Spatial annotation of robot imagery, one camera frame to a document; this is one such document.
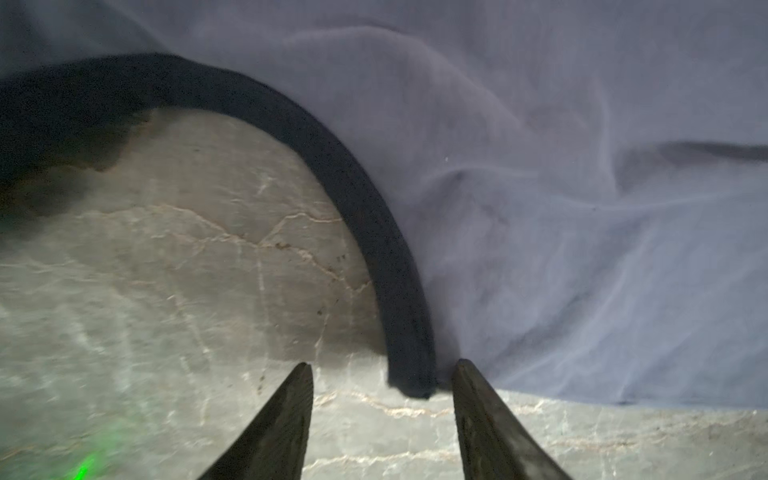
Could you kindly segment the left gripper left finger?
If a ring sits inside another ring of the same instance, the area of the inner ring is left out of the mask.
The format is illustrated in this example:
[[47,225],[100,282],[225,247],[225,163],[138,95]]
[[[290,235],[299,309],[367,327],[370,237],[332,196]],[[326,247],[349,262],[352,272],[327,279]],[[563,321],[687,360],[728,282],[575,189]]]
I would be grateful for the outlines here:
[[202,480],[290,480],[302,476],[314,401],[312,368],[300,363]]

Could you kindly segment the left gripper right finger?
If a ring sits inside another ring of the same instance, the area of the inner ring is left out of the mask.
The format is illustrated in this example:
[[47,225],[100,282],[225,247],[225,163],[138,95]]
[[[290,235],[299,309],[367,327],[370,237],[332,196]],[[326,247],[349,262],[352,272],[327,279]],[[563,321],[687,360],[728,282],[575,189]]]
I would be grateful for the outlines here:
[[452,375],[464,477],[468,480],[570,480],[469,360]]

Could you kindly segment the grey blue tank top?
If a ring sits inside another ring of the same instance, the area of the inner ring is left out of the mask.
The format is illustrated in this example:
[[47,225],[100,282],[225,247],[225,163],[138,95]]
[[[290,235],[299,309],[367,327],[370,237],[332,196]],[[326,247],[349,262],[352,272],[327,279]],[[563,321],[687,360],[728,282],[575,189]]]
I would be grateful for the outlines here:
[[159,106],[308,164],[389,378],[767,405],[763,1],[5,1],[1,177]]

